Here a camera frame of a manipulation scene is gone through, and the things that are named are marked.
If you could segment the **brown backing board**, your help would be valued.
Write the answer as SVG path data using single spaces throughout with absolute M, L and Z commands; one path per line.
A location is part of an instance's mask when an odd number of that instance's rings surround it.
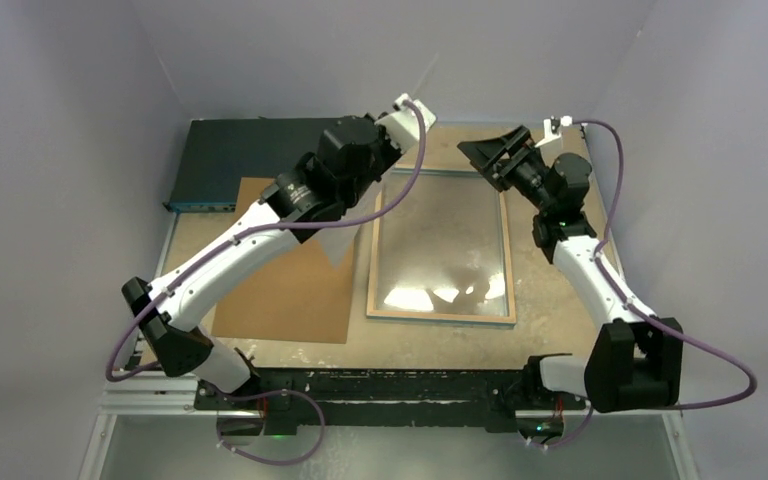
M 314 238 L 258 269 L 216 306 L 217 337 L 343 344 L 353 294 L 355 241 L 333 267 Z

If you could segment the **hot air balloon photo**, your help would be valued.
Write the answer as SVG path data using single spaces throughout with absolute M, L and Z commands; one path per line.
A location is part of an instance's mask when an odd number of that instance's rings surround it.
M 381 182 L 374 182 L 367 192 L 361 197 L 358 204 L 351 207 L 342 218 L 342 221 L 355 220 L 367 216 L 375 211 L 378 195 L 382 189 Z M 354 245 L 355 236 L 359 226 L 322 229 L 314 235 L 323 252 L 333 267 L 338 267 L 351 246 Z

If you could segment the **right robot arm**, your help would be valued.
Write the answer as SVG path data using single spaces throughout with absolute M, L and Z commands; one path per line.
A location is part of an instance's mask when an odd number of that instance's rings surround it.
M 524 399 L 544 407 L 563 392 L 588 399 L 601 413 L 674 406 L 683 357 L 677 337 L 681 326 L 673 318 L 654 326 L 654 311 L 637 302 L 605 258 L 584 212 L 589 161 L 562 153 L 546 164 L 524 126 L 457 147 L 497 191 L 515 189 L 536 208 L 535 245 L 564 275 L 599 329 L 586 359 L 570 354 L 529 358 L 521 381 Z

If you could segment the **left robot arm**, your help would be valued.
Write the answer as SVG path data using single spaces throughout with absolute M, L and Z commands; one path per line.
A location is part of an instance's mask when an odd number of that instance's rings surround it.
M 122 294 L 135 327 L 169 377 L 192 373 L 219 390 L 232 408 L 257 399 L 254 367 L 202 327 L 205 314 L 274 258 L 319 231 L 357 227 L 352 218 L 371 187 L 427 135 L 427 119 L 398 113 L 348 116 L 319 137 L 293 168 L 277 176 L 238 220 L 175 271 L 150 282 L 134 277 Z

